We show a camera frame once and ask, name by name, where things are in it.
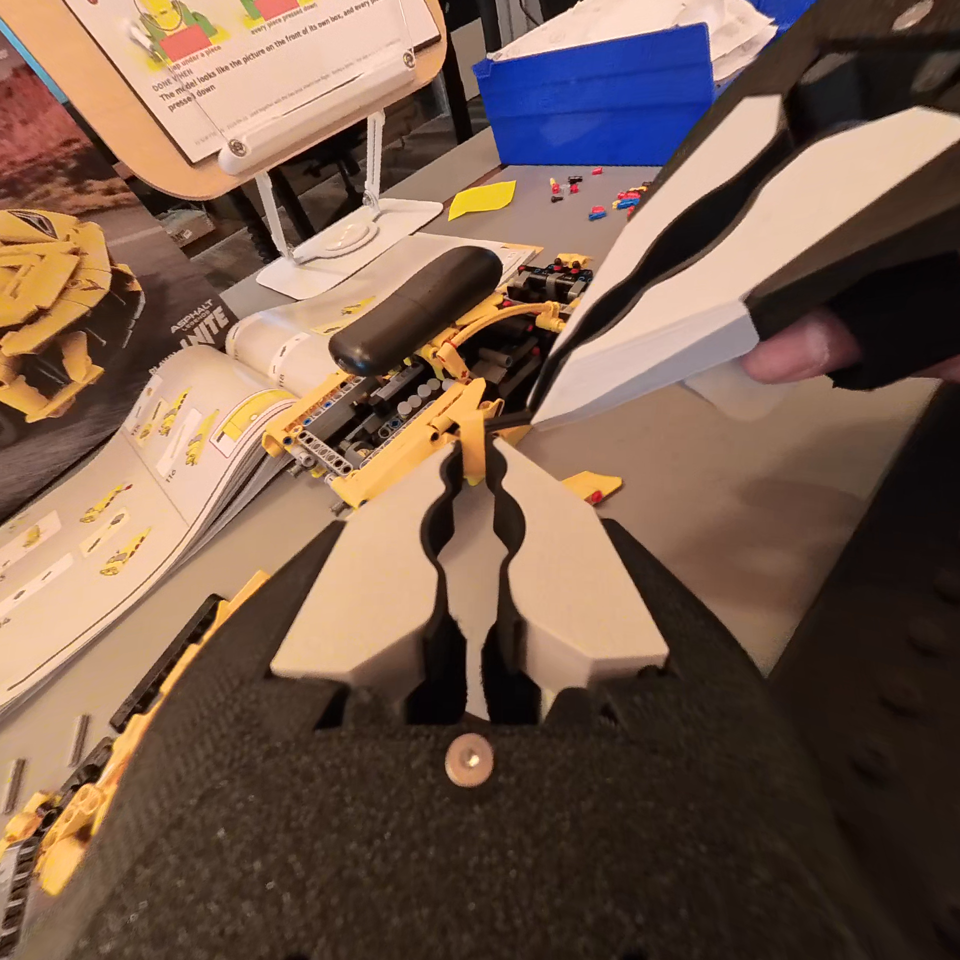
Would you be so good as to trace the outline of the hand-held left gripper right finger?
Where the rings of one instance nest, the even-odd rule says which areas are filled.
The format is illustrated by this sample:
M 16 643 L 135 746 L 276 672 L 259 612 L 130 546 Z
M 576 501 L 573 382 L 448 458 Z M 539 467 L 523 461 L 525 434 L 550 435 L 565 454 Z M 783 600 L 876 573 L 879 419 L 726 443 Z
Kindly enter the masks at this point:
M 506 554 L 484 644 L 493 724 L 535 724 L 543 693 L 662 669 L 664 636 L 593 507 L 501 438 L 486 442 L 493 531 Z

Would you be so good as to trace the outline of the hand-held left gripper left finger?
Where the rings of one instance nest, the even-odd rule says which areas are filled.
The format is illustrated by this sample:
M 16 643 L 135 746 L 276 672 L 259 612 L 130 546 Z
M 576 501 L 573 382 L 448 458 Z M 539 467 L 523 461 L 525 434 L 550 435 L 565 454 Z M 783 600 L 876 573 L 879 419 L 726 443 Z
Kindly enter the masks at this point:
M 464 636 L 439 555 L 463 454 L 451 442 L 351 517 L 270 664 L 278 677 L 374 690 L 414 724 L 464 714 Z

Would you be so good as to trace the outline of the small yellow curved panel brick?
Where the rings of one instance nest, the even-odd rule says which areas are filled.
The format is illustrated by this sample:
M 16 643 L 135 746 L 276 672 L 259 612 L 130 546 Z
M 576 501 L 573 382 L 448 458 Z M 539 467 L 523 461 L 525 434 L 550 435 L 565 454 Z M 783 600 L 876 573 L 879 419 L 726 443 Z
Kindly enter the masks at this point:
M 471 487 L 478 486 L 486 477 L 487 431 L 482 411 L 464 415 L 459 426 L 462 453 L 462 475 Z

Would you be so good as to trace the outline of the grey desk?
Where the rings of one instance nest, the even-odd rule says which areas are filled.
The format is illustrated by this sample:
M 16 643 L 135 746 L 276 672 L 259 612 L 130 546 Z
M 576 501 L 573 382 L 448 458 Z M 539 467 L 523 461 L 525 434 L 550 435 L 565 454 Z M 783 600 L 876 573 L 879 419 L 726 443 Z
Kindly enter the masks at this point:
M 172 641 L 202 594 L 279 569 L 189 667 L 64 893 L 29 875 L 21 958 L 534 958 L 798 951 L 877 914 L 803 744 L 749 654 L 779 653 L 879 481 L 907 408 L 800 389 L 759 427 L 678 387 L 534 438 L 627 470 L 606 522 L 666 630 L 661 670 L 563 693 L 534 725 L 412 725 L 383 697 L 268 678 L 333 533 L 315 483 L 275 482 L 231 530 L 2 726 L 50 748 Z

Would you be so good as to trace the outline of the person's right hand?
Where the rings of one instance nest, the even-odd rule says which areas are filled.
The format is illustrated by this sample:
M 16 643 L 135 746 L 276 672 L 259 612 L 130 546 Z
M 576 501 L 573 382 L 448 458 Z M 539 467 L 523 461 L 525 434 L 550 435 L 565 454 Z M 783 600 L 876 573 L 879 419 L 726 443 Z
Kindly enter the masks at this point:
M 860 346 L 846 325 L 828 309 L 815 310 L 741 358 L 744 373 L 764 385 L 783 385 L 856 366 Z

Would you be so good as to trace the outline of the pile of small coloured pins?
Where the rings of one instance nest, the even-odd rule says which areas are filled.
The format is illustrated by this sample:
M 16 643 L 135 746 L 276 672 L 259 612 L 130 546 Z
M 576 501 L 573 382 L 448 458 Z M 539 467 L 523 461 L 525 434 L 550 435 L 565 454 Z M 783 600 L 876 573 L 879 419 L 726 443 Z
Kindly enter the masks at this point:
M 660 167 L 588 165 L 548 175 L 553 204 L 564 203 L 589 221 L 626 216 L 650 189 Z

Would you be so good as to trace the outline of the blue plastic bin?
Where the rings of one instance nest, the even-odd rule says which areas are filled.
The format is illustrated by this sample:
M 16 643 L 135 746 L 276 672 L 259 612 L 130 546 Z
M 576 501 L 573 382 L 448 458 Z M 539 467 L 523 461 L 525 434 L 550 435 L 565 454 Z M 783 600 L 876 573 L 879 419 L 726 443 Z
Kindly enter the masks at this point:
M 774 19 L 775 39 L 811 6 L 757 2 Z M 714 83 L 704 27 L 682 28 L 677 39 L 635 36 L 506 61 L 485 57 L 473 73 L 502 163 L 611 166 L 666 164 L 738 75 Z

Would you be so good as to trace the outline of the yellow brick toy car model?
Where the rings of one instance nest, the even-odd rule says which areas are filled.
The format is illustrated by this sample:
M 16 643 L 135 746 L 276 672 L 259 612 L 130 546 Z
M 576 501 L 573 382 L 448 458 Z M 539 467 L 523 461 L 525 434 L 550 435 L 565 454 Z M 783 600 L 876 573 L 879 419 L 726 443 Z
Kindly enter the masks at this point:
M 470 412 L 482 411 L 486 419 L 522 412 L 593 282 L 592 260 L 561 252 L 544 266 L 520 263 L 479 305 L 381 376 L 343 371 L 330 356 L 330 339 L 418 270 L 385 295 L 343 304 L 339 319 L 315 323 L 300 343 L 310 350 L 305 389 L 289 387 L 299 398 L 270 420 L 264 450 L 324 481 L 342 508 L 363 506 L 458 440 Z

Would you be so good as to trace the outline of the long black beam brick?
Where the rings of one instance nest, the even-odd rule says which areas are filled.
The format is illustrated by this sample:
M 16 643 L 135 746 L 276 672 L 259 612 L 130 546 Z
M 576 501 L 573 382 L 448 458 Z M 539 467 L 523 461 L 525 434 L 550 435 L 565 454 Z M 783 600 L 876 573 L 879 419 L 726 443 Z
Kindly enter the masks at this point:
M 160 696 L 161 688 L 188 648 L 200 643 L 210 630 L 225 600 L 218 594 L 208 595 L 176 634 L 173 641 L 138 680 L 109 720 L 109 726 L 121 735 L 131 719 L 145 714 Z

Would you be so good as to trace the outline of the yellow paper scrap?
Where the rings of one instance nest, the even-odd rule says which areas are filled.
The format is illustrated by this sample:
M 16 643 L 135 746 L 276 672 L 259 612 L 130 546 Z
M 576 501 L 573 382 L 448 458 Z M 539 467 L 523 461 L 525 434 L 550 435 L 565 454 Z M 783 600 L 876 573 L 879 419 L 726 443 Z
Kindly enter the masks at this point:
M 458 192 L 450 203 L 448 221 L 452 222 L 473 213 L 503 210 L 512 203 L 517 183 L 498 181 L 470 187 Z

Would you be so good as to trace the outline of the building instruction booklet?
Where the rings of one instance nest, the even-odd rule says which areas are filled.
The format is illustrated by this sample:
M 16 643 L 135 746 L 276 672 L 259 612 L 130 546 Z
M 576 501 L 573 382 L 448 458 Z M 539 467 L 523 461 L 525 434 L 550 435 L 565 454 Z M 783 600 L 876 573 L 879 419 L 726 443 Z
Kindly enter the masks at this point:
M 503 278 L 542 246 L 418 232 L 307 300 L 237 321 L 223 347 L 165 360 L 118 432 L 4 525 L 1 707 L 12 712 L 228 526 L 288 465 L 262 437 L 334 370 L 332 334 L 434 259 L 492 250 Z

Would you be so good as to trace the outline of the black foam capsule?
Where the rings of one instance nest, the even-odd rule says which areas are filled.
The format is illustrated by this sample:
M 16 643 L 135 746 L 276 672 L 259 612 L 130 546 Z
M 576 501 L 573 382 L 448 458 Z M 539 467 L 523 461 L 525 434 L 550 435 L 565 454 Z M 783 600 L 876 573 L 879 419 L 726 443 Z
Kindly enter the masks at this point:
M 349 375 L 384 376 L 493 294 L 502 273 L 493 250 L 454 247 L 335 333 L 330 356 Z

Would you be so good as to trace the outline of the pile of yellow bricks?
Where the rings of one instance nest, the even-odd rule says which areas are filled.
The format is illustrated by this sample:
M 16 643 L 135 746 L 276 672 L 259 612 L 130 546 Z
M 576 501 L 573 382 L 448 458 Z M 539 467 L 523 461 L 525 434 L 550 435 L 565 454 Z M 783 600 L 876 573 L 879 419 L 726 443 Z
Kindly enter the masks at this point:
M 54 791 L 35 792 L 2 829 L 1 852 L 18 855 L 14 883 L 38 879 L 40 890 L 61 894 L 82 863 L 92 839 L 105 821 L 133 756 L 156 718 L 161 705 L 201 650 L 231 616 L 270 579 L 257 571 L 232 598 L 224 602 L 203 639 L 188 648 L 163 682 L 154 704 L 133 716 L 126 729 L 100 741 Z

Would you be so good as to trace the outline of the black toy car box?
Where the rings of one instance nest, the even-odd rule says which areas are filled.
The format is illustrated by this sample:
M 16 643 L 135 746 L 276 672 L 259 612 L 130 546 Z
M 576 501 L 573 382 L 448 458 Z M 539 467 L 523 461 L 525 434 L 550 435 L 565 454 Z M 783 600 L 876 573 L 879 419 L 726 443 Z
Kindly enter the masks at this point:
M 111 436 L 234 312 L 10 38 L 1 44 L 1 514 Z

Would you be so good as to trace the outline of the wooden board with printed sheet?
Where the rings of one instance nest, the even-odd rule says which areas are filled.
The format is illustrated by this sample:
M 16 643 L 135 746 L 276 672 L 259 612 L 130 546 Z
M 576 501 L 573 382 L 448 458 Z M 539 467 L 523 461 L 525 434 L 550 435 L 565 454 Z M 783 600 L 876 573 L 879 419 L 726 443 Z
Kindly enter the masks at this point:
M 299 123 L 299 135 L 287 131 L 272 152 L 238 157 L 227 149 L 227 169 L 213 156 L 197 163 L 185 159 L 162 125 L 140 101 L 121 72 L 104 54 L 66 2 L 3 1 L 1 17 L 33 59 L 105 145 L 141 181 L 175 198 L 203 201 L 222 197 L 345 130 L 385 110 L 431 83 L 444 64 L 449 31 L 441 5 L 424 6 L 438 29 L 438 40 L 415 53 L 409 78 L 390 91 L 363 93 L 353 107 L 332 107 L 313 126 Z

